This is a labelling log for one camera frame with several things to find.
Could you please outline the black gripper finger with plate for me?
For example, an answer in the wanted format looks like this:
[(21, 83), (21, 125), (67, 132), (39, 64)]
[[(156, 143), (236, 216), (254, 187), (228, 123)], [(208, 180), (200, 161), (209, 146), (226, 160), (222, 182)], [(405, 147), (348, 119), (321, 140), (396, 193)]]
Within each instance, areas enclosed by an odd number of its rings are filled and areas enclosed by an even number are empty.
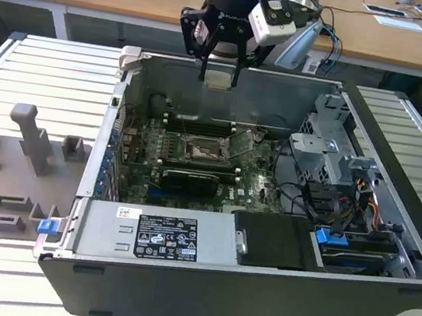
[[(198, 76), (200, 81), (204, 81), (209, 56), (220, 42), (223, 24), (219, 16), (219, 9), (208, 6), (199, 10), (189, 7), (181, 10), (180, 26), (186, 52), (202, 63)], [(196, 27), (199, 23), (203, 23), (208, 31), (207, 38), (201, 44), (195, 38)]]

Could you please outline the black slim gripper finger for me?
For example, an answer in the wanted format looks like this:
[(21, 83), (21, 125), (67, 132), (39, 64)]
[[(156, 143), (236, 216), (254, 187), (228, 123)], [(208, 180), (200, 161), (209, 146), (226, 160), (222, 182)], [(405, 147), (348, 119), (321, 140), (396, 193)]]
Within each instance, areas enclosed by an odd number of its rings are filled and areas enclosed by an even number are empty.
[(258, 52), (258, 45), (256, 44), (255, 38), (249, 35), (246, 29), (238, 27), (235, 36), (237, 61), (230, 84), (232, 88), (236, 87), (241, 70), (251, 66), (251, 64), (255, 61)]

